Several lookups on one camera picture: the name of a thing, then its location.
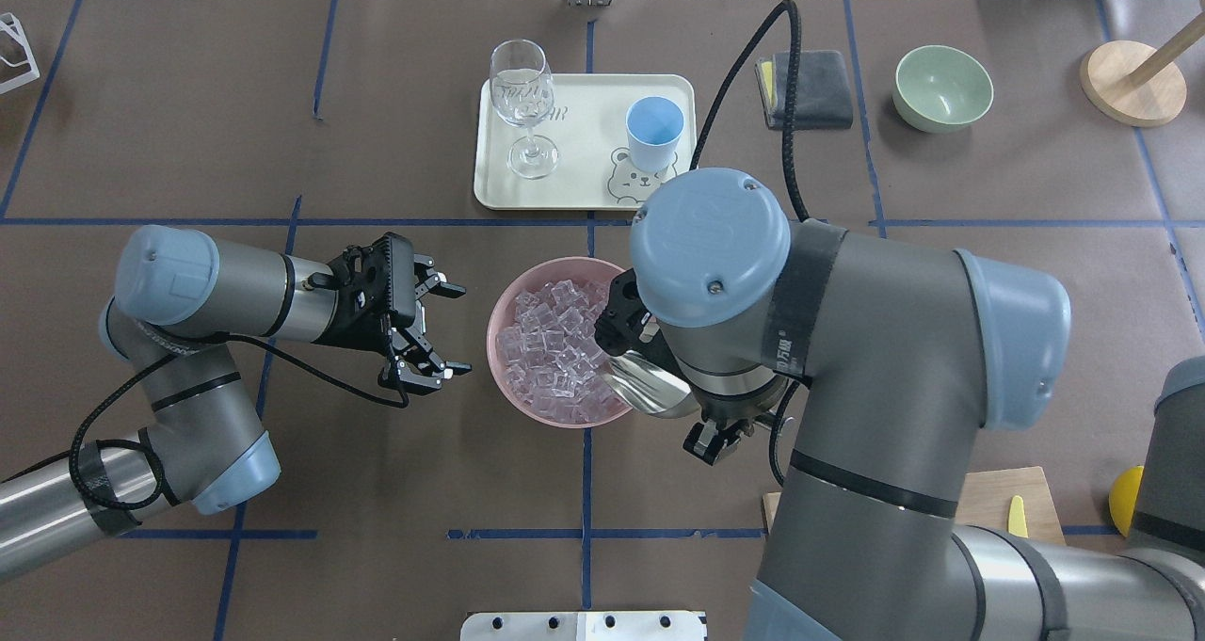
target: metal scoop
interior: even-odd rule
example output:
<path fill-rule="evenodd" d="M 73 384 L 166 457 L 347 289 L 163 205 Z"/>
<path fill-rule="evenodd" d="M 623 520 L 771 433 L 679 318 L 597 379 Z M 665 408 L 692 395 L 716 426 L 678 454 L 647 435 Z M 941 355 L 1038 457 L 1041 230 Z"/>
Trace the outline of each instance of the metal scoop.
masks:
<path fill-rule="evenodd" d="M 610 370 L 599 371 L 602 381 L 633 408 L 656 418 L 682 418 L 700 410 L 690 387 L 639 352 L 609 357 Z"/>

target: robotic arm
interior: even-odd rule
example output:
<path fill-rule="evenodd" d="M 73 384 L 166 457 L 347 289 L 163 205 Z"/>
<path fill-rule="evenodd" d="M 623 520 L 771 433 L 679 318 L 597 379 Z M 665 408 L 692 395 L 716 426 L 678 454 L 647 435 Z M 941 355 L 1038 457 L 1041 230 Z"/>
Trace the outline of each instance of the robotic arm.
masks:
<path fill-rule="evenodd" d="M 81 494 L 65 460 L 0 484 L 0 581 L 180 502 L 211 514 L 276 481 L 276 453 L 224 342 L 235 334 L 378 353 L 378 383 L 401 404 L 470 371 L 427 341 L 428 293 L 465 290 L 395 234 L 323 265 L 198 230 L 139 229 L 100 335 L 136 371 L 167 361 L 142 380 L 155 423 L 123 440 L 151 448 L 161 470 L 123 441 L 90 442 L 80 448 L 78 481 L 104 502 Z M 142 501 L 155 487 L 161 495 Z"/>
<path fill-rule="evenodd" d="M 1136 548 L 1047 546 L 953 517 L 976 433 L 1028 428 L 1051 398 L 1070 325 L 1053 277 L 789 224 L 724 169 L 654 192 L 631 255 L 596 336 L 687 382 L 687 451 L 715 464 L 788 380 L 810 387 L 747 641 L 1205 639 L 1205 387 L 1187 388 L 1205 364 L 1157 413 Z"/>

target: cutting board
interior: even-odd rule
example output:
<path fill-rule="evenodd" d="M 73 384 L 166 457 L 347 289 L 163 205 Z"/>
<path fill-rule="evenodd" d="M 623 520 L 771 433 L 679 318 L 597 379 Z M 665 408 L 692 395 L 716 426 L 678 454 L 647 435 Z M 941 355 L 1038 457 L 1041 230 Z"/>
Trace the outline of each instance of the cutting board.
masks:
<path fill-rule="evenodd" d="M 778 511 L 778 493 L 766 493 L 762 499 L 765 508 L 765 523 L 769 530 L 774 524 L 774 514 Z M 1063 540 L 1063 525 L 1054 511 L 1054 500 L 1046 484 L 1042 467 L 1022 467 L 1016 470 L 998 470 L 971 472 L 963 483 L 963 496 L 958 501 L 954 521 L 966 525 L 983 528 L 1009 528 L 1009 502 L 1012 495 L 1021 495 L 1025 501 L 1025 523 L 1029 527 L 1029 539 L 1052 545 L 1066 545 Z"/>

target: yellow ball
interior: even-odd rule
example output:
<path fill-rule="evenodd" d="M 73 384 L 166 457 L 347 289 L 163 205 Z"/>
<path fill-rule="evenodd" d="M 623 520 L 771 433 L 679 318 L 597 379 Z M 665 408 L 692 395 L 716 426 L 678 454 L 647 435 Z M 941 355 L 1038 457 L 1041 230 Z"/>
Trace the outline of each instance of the yellow ball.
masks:
<path fill-rule="evenodd" d="M 1138 488 L 1142 483 L 1142 465 L 1122 472 L 1109 492 L 1109 516 L 1113 525 L 1125 537 L 1129 537 L 1130 522 L 1134 521 L 1134 505 L 1138 502 Z"/>

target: green bowl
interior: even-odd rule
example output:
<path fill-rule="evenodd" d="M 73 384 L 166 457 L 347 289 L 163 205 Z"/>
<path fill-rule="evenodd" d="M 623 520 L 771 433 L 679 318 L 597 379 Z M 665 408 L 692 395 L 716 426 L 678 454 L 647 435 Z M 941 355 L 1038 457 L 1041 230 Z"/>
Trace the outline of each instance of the green bowl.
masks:
<path fill-rule="evenodd" d="M 947 45 L 922 45 L 895 66 L 895 111 L 917 130 L 965 129 L 992 108 L 994 96 L 983 65 Z"/>

